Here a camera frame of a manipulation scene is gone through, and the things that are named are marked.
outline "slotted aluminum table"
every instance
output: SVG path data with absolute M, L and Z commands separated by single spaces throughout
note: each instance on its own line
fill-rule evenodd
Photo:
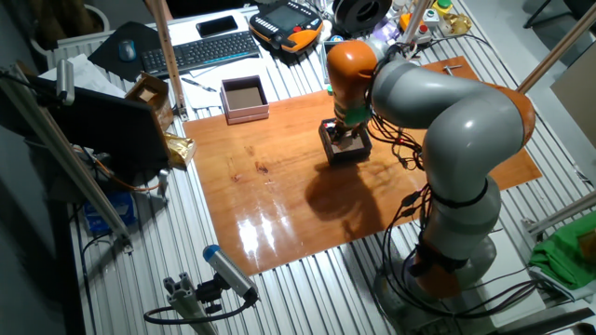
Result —
M 254 8 L 243 11 L 247 17 L 256 12 Z M 460 1 L 454 1 L 454 12 L 464 12 L 473 19 Z M 486 39 L 478 24 L 470 33 Z M 60 59 L 82 53 L 89 56 L 108 36 L 108 33 L 100 33 L 61 41 L 59 48 L 48 55 L 47 64 L 53 68 Z M 295 57 L 288 66 L 262 50 L 268 74 L 262 80 L 270 80 L 274 88 L 266 92 L 268 100 L 278 101 L 325 89 L 319 52 L 320 46 L 308 56 Z M 441 42 L 422 53 L 420 62 L 455 56 L 465 56 L 482 81 L 511 88 L 518 84 L 495 52 L 469 38 Z M 100 71 L 125 91 L 133 85 L 101 68 Z M 209 108 L 189 111 L 189 117 L 196 120 L 221 113 L 221 108 Z M 184 135 L 178 117 L 170 131 Z M 522 233 L 521 219 L 544 219 L 590 191 L 575 174 L 571 156 L 540 117 L 539 111 L 535 133 L 526 148 L 544 178 L 502 192 L 503 207 L 498 223 L 523 261 L 529 260 L 534 243 Z M 81 218 L 71 222 L 75 266 L 88 334 L 193 333 L 187 326 L 147 324 L 142 315 L 150 309 L 168 305 L 163 278 L 188 272 L 195 284 L 212 279 L 213 271 L 202 260 L 202 250 L 206 245 L 217 244 L 217 239 L 199 177 L 194 163 L 187 171 L 172 170 L 166 204 L 156 191 L 134 195 L 140 222 L 130 227 L 134 247 L 130 255 L 112 248 L 112 237 L 105 237 L 104 242 L 91 246 L 81 258 L 78 251 L 93 236 L 82 228 Z M 558 226 L 548 229 L 547 235 Z M 414 247 L 417 235 L 418 228 L 411 223 L 394 231 L 392 237 L 402 256 Z M 379 313 L 370 290 L 375 269 L 381 265 L 381 239 L 381 234 L 371 235 L 254 275 L 252 280 L 261 295 L 256 308 L 215 325 L 221 334 L 395 333 Z M 87 278 L 83 275 L 84 268 L 88 271 Z M 502 274 L 514 270 L 517 269 L 504 269 Z M 240 304 L 234 293 L 223 295 L 226 312 L 237 309 Z

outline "wooden board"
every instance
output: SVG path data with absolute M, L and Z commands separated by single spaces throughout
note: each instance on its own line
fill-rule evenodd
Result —
M 477 79 L 464 58 L 454 61 L 465 65 L 454 75 Z M 318 126 L 332 110 L 320 91 L 271 103 L 264 121 L 184 124 L 219 244 L 248 275 L 384 230 L 400 200 L 425 185 L 424 172 L 404 170 L 373 139 L 368 161 L 329 167 Z M 425 131 L 409 133 L 422 143 Z M 525 150 L 491 175 L 501 190 L 541 176 Z

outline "black monitor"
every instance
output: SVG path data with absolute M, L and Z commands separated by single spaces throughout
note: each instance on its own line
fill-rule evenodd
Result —
M 55 81 L 27 79 L 56 94 Z M 48 109 L 70 143 L 110 154 L 118 170 L 138 172 L 169 167 L 168 145 L 147 104 L 76 87 L 71 106 Z

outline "pink box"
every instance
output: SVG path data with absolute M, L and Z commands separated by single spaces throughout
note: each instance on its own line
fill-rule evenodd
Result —
M 258 75 L 222 80 L 222 102 L 228 125 L 269 117 L 269 103 Z

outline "black keyboard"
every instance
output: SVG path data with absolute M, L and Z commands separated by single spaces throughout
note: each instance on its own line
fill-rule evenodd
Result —
M 185 73 L 247 57 L 259 57 L 259 48 L 254 43 L 251 33 L 240 32 L 174 46 L 174 55 L 178 71 Z M 143 52 L 141 56 L 142 65 L 148 74 L 156 77 L 169 75 L 161 49 Z

